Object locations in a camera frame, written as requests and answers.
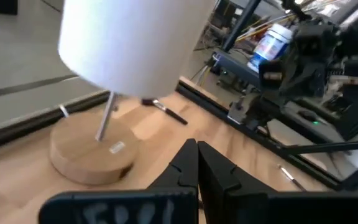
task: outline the wooden tabletop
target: wooden tabletop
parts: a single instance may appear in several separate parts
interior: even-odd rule
[[[188,138],[206,141],[276,190],[298,190],[277,169],[277,164],[287,168],[307,190],[327,190],[180,94],[172,93],[161,102],[180,113],[188,125],[182,125],[157,108],[140,105],[136,98],[122,99],[119,103],[119,111],[113,117],[126,123],[142,144],[132,170],[115,184],[89,187],[61,176],[48,159],[51,127],[0,147],[0,223],[37,223],[40,206],[49,197],[63,191],[144,189],[161,174]],[[93,108],[90,112],[101,114],[103,107]]]

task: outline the wire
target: wire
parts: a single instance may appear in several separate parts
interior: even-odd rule
[[[208,67],[208,69],[204,72],[204,74],[202,74],[202,76],[204,76],[204,77],[203,77],[203,80],[201,81],[201,84],[200,84],[201,87],[204,85],[206,77],[208,77],[210,71],[211,71],[211,67]]]
[[[45,1],[45,0],[41,0],[43,3],[45,3],[47,6],[51,7],[53,10],[62,13],[60,9],[56,8],[55,6],[51,5],[49,2]]]
[[[250,33],[250,34],[248,34],[248,35],[245,35],[245,36],[243,36],[243,37],[237,39],[236,42],[241,41],[241,40],[244,40],[245,38],[248,38],[248,37],[252,37],[253,35],[257,35],[257,34],[263,32],[263,31],[267,30],[268,28],[270,28],[270,26],[267,26],[267,27],[265,27],[265,28],[262,28],[262,29],[259,29],[259,30],[255,31],[255,32],[253,32],[253,33]]]
[[[197,76],[197,74],[199,74],[200,71],[202,71],[202,69],[204,68],[205,64],[193,75],[193,77],[190,80],[193,80],[194,77]]]
[[[243,51],[241,51],[242,49],[235,49],[232,48],[234,51],[239,52],[240,54],[242,54],[246,59],[250,59],[250,55],[247,55],[246,53],[244,53]]]
[[[257,24],[259,21],[261,21],[263,19],[263,17],[261,17],[260,19],[258,19],[258,21],[254,22],[253,24],[247,26],[245,29],[243,29],[241,32],[246,31],[247,29],[251,28],[253,25]]]
[[[203,44],[204,49],[207,48],[207,46],[206,46],[206,44],[205,44],[205,37],[206,37],[206,34],[208,33],[208,31],[209,31],[209,26],[208,26],[208,28],[205,30],[205,33],[204,33],[203,37],[201,38],[201,43]]]
[[[227,6],[226,6],[226,8],[224,9],[224,12],[223,12],[224,16],[226,15],[227,10],[229,9],[229,6],[230,6],[230,2],[227,2]]]
[[[291,27],[295,25],[295,21],[296,21],[296,17],[294,17],[293,19],[291,19],[289,22],[286,22],[286,23],[285,23],[285,26],[286,26],[288,29],[291,29]]]
[[[206,48],[202,47],[202,48],[194,49],[193,51],[208,50],[208,49],[212,49],[214,47],[217,47],[217,46],[208,46]]]
[[[313,9],[317,9],[317,8],[319,8],[319,7],[327,6],[327,5],[329,5],[329,4],[333,4],[333,3],[339,2],[339,1],[343,1],[343,0],[329,1],[329,2],[326,2],[326,3],[320,4],[320,5],[318,5],[318,6],[311,7],[311,8],[309,8],[309,9],[306,9],[306,10],[304,10],[303,12],[308,12],[308,11],[311,11],[311,10],[313,10]],[[278,18],[274,18],[274,19],[272,19],[272,20],[270,20],[270,21],[264,22],[263,24],[261,24],[261,25],[255,27],[255,30],[257,30],[257,29],[259,29],[259,28],[261,28],[261,27],[263,27],[263,26],[265,26],[265,25],[271,24],[271,23],[273,23],[273,22],[275,22],[275,21],[278,21],[278,20],[280,20],[280,19],[282,19],[282,20],[281,20],[281,21],[278,21],[278,22],[282,22],[282,21],[284,21],[284,19],[288,20],[289,17],[293,17],[293,16],[295,16],[293,13],[289,13],[289,14],[287,14],[287,15],[280,16],[280,17],[278,17]],[[246,33],[240,35],[240,36],[237,38],[236,41],[239,41],[239,39],[242,40],[242,38],[243,38],[244,36],[247,36],[247,35],[248,35],[248,34],[246,34]]]
[[[288,17],[286,17],[286,18],[284,18],[284,19],[281,19],[282,17],[279,17],[281,20],[279,20],[277,23],[279,23],[279,22],[285,22],[285,21],[291,19],[291,17],[293,17],[293,16],[288,16]],[[236,39],[236,42],[238,42],[238,41],[240,41],[240,40],[244,40],[245,38],[251,37],[251,36],[253,36],[253,35],[256,35],[256,34],[262,32],[262,31],[264,31],[264,30],[270,28],[270,26],[271,26],[271,25],[270,25],[269,22],[265,22],[265,23],[263,23],[262,25],[259,25],[259,26],[255,27],[255,30],[256,30],[255,32],[253,32],[253,33],[251,33],[251,34],[243,34],[243,35],[240,35],[240,36]]]

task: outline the table lamp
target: table lamp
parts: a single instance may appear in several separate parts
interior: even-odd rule
[[[111,94],[103,117],[78,113],[53,127],[50,159],[57,171],[82,184],[107,184],[123,176],[140,141],[124,123],[110,119],[117,94],[158,98],[171,93],[213,6],[213,0],[65,1],[60,58]]]

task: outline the white lampshade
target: white lampshade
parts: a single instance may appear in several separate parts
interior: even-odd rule
[[[58,51],[65,65],[107,90],[171,93],[213,0],[65,0]]]

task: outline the wooden lamp base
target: wooden lamp base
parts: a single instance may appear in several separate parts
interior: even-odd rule
[[[103,140],[97,141],[101,116],[78,113],[61,119],[52,129],[50,160],[68,179],[81,184],[109,184],[130,169],[139,139],[123,123],[111,119]]]

